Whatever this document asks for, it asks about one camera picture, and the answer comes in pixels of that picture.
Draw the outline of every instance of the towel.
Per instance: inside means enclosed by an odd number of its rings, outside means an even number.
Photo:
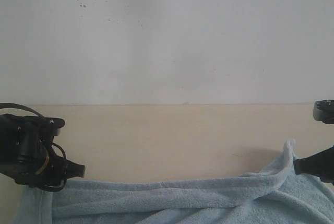
[[[57,193],[26,188],[14,223],[334,223],[334,195],[295,175],[294,141],[259,173],[161,183],[70,180]]]

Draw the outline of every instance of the towel fold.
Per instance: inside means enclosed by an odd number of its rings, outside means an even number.
[[[334,194],[295,175],[293,140],[259,173],[161,183],[68,181],[57,193],[25,188],[15,224],[334,223]]]

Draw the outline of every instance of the wooden table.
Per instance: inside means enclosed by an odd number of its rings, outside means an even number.
[[[334,143],[334,126],[314,121],[310,104],[33,108],[65,119],[55,142],[86,165],[88,180],[224,178],[259,171],[289,138],[299,157]],[[22,186],[4,175],[0,184],[0,223],[10,223]]]

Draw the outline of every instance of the light blue towel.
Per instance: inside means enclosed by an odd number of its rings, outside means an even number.
[[[296,176],[293,140],[260,173],[147,184],[69,181],[58,193],[26,188],[14,223],[333,223],[334,195]]]

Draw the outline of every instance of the white wall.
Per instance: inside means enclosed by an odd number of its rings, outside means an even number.
[[[313,102],[333,46],[334,0],[0,0],[0,101]]]

